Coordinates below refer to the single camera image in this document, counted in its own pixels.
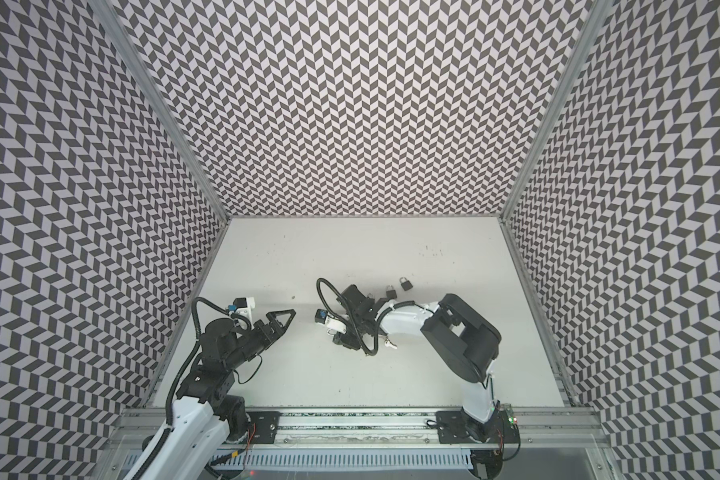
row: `white table surface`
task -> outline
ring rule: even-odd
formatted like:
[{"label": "white table surface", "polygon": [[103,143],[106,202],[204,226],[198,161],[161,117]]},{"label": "white table surface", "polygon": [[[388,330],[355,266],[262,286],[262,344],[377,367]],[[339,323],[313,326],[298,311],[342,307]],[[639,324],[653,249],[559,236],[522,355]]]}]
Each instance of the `white table surface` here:
[{"label": "white table surface", "polygon": [[[563,406],[533,318],[493,217],[234,219],[202,288],[220,306],[256,298],[256,319],[293,308],[288,333],[262,354],[256,378],[231,394],[248,406],[460,406],[459,378],[422,337],[383,345],[374,357],[331,342],[314,322],[322,308],[315,282],[323,276],[341,291],[399,300],[439,301],[455,293],[502,336],[494,390],[515,406]],[[414,285],[404,292],[398,279]],[[333,297],[326,290],[326,298]],[[203,325],[219,315],[200,306]],[[154,395],[164,406],[170,380],[192,350],[187,323]],[[259,360],[240,368],[248,378]]]}]

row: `black and white patterned wall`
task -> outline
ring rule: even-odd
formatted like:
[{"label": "black and white patterned wall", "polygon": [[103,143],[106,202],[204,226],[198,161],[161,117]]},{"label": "black and white patterned wall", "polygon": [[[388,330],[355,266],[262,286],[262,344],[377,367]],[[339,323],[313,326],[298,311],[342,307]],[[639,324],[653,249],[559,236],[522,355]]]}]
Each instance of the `black and white patterned wall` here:
[{"label": "black and white patterned wall", "polygon": [[90,473],[219,229],[87,5],[0,0],[0,478]]},{"label": "black and white patterned wall", "polygon": [[629,478],[720,478],[720,0],[616,0],[511,217]]},{"label": "black and white patterned wall", "polygon": [[496,214],[591,0],[114,0],[234,215]]}]

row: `cable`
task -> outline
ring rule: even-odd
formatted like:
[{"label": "cable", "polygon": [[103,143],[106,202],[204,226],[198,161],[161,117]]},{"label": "cable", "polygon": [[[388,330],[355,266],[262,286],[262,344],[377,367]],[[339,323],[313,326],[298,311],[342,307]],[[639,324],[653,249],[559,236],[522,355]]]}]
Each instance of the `cable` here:
[{"label": "cable", "polygon": [[259,357],[259,366],[256,368],[256,370],[253,371],[253,374],[251,374],[251,376],[248,377],[248,379],[245,380],[244,382],[240,382],[240,374],[238,373],[238,371],[232,370],[234,373],[237,373],[237,384],[238,385],[245,385],[246,383],[250,382],[251,379],[253,379],[253,377],[255,377],[257,373],[259,373],[259,369],[262,368],[262,363],[264,363],[264,359],[262,358],[261,355],[257,355],[257,356]]},{"label": "cable", "polygon": [[[520,428],[518,427],[518,424],[517,424],[517,423],[514,424],[514,425],[512,426],[512,428],[514,429],[515,433],[518,434],[518,449],[515,450],[514,453],[512,454],[512,456],[510,456],[509,458],[502,458],[502,459],[501,459],[502,462],[508,462],[508,461],[511,460],[512,458],[515,458],[516,456],[518,456],[518,454],[520,453],[520,446],[523,444],[522,440],[520,439]],[[501,429],[504,430],[504,422],[501,423]]]},{"label": "cable", "polygon": [[[336,295],[336,300],[338,300],[338,302],[342,305],[342,307],[344,307],[344,310],[347,311],[347,316],[349,317],[348,322],[344,319],[341,319],[339,317],[339,314],[334,312],[333,309],[330,306],[328,306],[328,302],[326,302],[326,298],[323,296],[322,289],[320,288],[320,285],[323,283],[325,283],[328,286],[328,288],[331,289],[331,292],[333,292]],[[384,317],[384,315],[391,312],[392,308],[387,308],[378,318],[378,321],[376,322],[376,325],[374,328],[374,333],[373,333],[373,350],[371,350],[368,348],[367,345],[365,345],[365,341],[362,339],[362,335],[360,335],[360,331],[358,330],[358,327],[357,327],[357,321],[355,319],[355,313],[352,311],[351,308],[349,308],[349,302],[347,302],[347,299],[344,297],[344,295],[339,293],[338,290],[336,290],[336,287],[324,278],[317,279],[317,294],[320,297],[320,301],[322,302],[322,305],[326,308],[326,312],[333,314],[335,317],[339,317],[339,318],[337,318],[337,320],[344,323],[344,325],[346,325],[347,328],[349,328],[350,326],[352,327],[352,330],[355,332],[356,337],[360,341],[360,347],[365,352],[365,355],[369,355],[369,356],[376,355],[376,353],[378,353],[378,328],[379,328],[379,325],[382,323],[382,318]]]},{"label": "cable", "polygon": [[240,455],[241,453],[243,453],[244,451],[245,451],[244,448],[239,448],[239,449],[235,450],[235,451],[232,452],[232,453],[228,453],[228,454],[226,454],[226,455],[222,455],[222,456],[218,457],[216,460],[213,460],[212,462],[209,462],[208,465],[209,465],[209,466],[212,466],[212,467],[215,467],[215,466],[217,466],[217,465],[221,465],[221,464],[227,462],[228,460],[231,460],[232,458],[234,458],[234,457],[236,457],[236,456],[239,456],[239,455]]},{"label": "cable", "polygon": [[253,436],[256,434],[256,424],[253,424],[253,432],[251,432],[251,435],[248,437],[248,443],[246,444],[246,450],[245,450],[245,456],[242,457],[242,469],[246,469],[246,462],[248,461],[248,447],[251,446],[251,440],[253,440]]},{"label": "cable", "polygon": [[189,356],[186,358],[186,360],[184,360],[184,363],[181,364],[181,368],[179,368],[179,371],[176,374],[176,377],[173,379],[170,389],[168,390],[168,397],[166,397],[166,425],[168,425],[168,428],[163,430],[163,435],[157,441],[157,444],[152,449],[152,452],[150,452],[149,456],[146,457],[144,463],[141,464],[141,467],[136,472],[132,480],[139,480],[139,478],[141,478],[141,475],[144,475],[144,472],[146,472],[150,465],[152,465],[152,461],[160,453],[163,445],[168,440],[168,436],[173,431],[173,397],[176,395],[176,388],[178,388],[179,386],[179,381],[181,380],[184,371],[188,366],[190,366],[191,363],[196,360],[196,357],[198,357],[197,353],[200,350],[200,335],[202,334],[202,327],[200,326],[200,318],[197,315],[197,304],[199,302],[205,303],[209,307],[213,308],[217,312],[223,313],[224,315],[227,315],[229,313],[228,310],[221,308],[220,306],[202,298],[201,296],[196,296],[194,299],[192,299],[190,311],[192,312],[192,324],[195,327],[195,345],[194,347],[192,347],[192,352],[190,352]]},{"label": "cable", "polygon": [[253,327],[251,326],[251,321],[248,320],[248,317],[245,315],[240,315],[239,313],[230,312],[230,318],[241,320],[243,323],[246,324],[246,329],[250,332]]},{"label": "cable", "polygon": [[418,303],[414,303],[414,305],[416,305],[418,308],[420,308],[422,310],[426,310],[427,312],[430,312],[432,315],[434,315],[434,312],[432,310],[430,310],[429,308],[427,308],[426,306],[419,305]]},{"label": "cable", "polygon": [[141,475],[144,475],[144,472],[152,465],[152,461],[155,459],[158,453],[160,453],[160,449],[165,445],[166,440],[168,440],[168,435],[170,435],[172,428],[166,428],[163,430],[163,435],[160,436],[157,440],[157,444],[152,449],[152,452],[150,452],[149,456],[146,457],[146,460],[144,460],[144,463],[141,464],[141,467],[139,467],[139,470],[134,475],[134,480],[138,480],[138,478],[141,478]]}]

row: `enclosure wall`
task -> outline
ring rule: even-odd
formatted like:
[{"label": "enclosure wall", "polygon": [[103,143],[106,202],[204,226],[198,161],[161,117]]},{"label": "enclosure wall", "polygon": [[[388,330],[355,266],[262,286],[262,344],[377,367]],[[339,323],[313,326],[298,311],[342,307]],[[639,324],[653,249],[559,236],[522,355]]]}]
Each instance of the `enclosure wall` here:
[{"label": "enclosure wall", "polygon": [[219,229],[86,4],[0,0],[0,478],[90,472]]},{"label": "enclosure wall", "polygon": [[114,0],[234,215],[498,214],[591,0]]},{"label": "enclosure wall", "polygon": [[614,3],[510,226],[627,476],[720,478],[720,0]]}]

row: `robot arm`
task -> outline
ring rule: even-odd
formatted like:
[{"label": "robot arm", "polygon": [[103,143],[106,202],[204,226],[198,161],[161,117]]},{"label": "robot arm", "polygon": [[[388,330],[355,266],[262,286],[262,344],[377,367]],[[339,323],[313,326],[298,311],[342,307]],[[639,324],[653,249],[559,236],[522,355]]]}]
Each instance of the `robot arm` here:
[{"label": "robot arm", "polygon": [[494,414],[496,403],[490,386],[501,341],[496,327],[453,293],[439,302],[421,304],[412,300],[374,300],[360,293],[355,285],[350,285],[337,300],[347,310],[346,317],[336,318],[337,315],[327,307],[318,310],[316,315],[316,321],[324,322],[327,328],[335,331],[334,343],[359,350],[365,346],[360,343],[363,334],[372,337],[407,334],[426,338],[448,368],[461,379],[467,430],[472,438],[485,441],[488,436],[486,425]]},{"label": "robot arm", "polygon": [[[198,302],[226,315],[209,323],[202,334],[197,319]],[[235,370],[283,336],[296,316],[294,310],[269,312],[266,323],[259,320],[252,324],[252,308],[253,298],[236,299],[226,310],[203,298],[194,299],[192,319],[199,334],[195,348],[184,361],[166,399],[166,420],[126,480],[198,478],[224,441],[239,442],[247,435],[245,400],[227,395],[235,382]],[[283,325],[277,317],[285,314],[289,318]],[[190,363],[189,374],[176,390]]]}]

